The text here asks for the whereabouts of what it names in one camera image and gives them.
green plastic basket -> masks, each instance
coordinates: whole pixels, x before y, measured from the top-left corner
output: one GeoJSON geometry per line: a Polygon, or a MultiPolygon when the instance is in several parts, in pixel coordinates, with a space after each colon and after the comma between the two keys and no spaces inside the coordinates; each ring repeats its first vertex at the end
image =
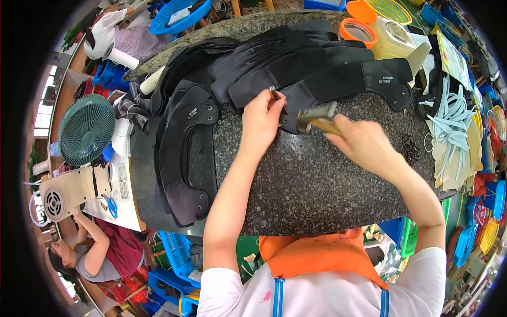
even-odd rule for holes
{"type": "MultiPolygon", "coordinates": [[[[451,199],[447,198],[442,201],[442,210],[444,211],[445,223],[447,225],[447,216],[449,215],[451,199]]],[[[417,244],[417,225],[407,217],[403,217],[402,238],[400,240],[401,256],[409,257],[415,252],[417,244]]]]}

white t-shirt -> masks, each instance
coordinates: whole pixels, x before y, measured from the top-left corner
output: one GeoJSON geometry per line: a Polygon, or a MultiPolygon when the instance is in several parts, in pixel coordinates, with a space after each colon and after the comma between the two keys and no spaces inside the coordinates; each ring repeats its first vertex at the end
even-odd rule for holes
{"type": "Polygon", "coordinates": [[[100,59],[105,51],[115,42],[115,25],[125,19],[127,9],[105,13],[102,18],[92,27],[95,47],[92,49],[90,44],[84,40],[83,48],[90,59],[100,59]]]}
{"type": "MultiPolygon", "coordinates": [[[[389,317],[438,317],[445,296],[446,254],[441,248],[418,252],[396,284],[389,284],[389,317]]],[[[238,273],[211,268],[202,273],[197,317],[272,316],[275,281],[263,265],[242,285],[238,273]]],[[[307,273],[283,284],[284,317],[378,317],[381,289],[348,272],[307,273]]]]}

orange lid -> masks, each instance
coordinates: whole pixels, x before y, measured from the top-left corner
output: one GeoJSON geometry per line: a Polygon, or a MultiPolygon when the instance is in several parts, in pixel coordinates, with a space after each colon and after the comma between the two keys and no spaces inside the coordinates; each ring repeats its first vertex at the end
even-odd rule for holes
{"type": "Polygon", "coordinates": [[[346,5],[347,12],[355,19],[364,23],[374,23],[377,21],[377,14],[372,7],[364,1],[349,1],[346,5]]]}

fan grille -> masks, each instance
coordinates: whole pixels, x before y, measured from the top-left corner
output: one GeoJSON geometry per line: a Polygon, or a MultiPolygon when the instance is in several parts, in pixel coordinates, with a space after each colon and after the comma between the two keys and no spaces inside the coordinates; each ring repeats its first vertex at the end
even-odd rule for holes
{"type": "Polygon", "coordinates": [[[56,188],[48,188],[44,194],[44,211],[46,217],[53,221],[58,221],[65,212],[65,202],[63,195],[56,188]]]}
{"type": "Polygon", "coordinates": [[[65,161],[74,166],[96,159],[107,147],[115,130],[115,113],[98,94],[77,100],[63,115],[59,146],[65,161]]]}

hammer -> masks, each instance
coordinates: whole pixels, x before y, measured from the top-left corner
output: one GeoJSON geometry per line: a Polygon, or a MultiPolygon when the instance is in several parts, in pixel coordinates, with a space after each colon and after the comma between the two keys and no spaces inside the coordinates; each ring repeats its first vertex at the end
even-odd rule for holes
{"type": "Polygon", "coordinates": [[[311,126],[320,130],[341,136],[342,133],[336,125],[325,118],[330,118],[335,113],[336,101],[331,102],[323,107],[299,110],[297,128],[301,133],[310,131],[311,126]]]}

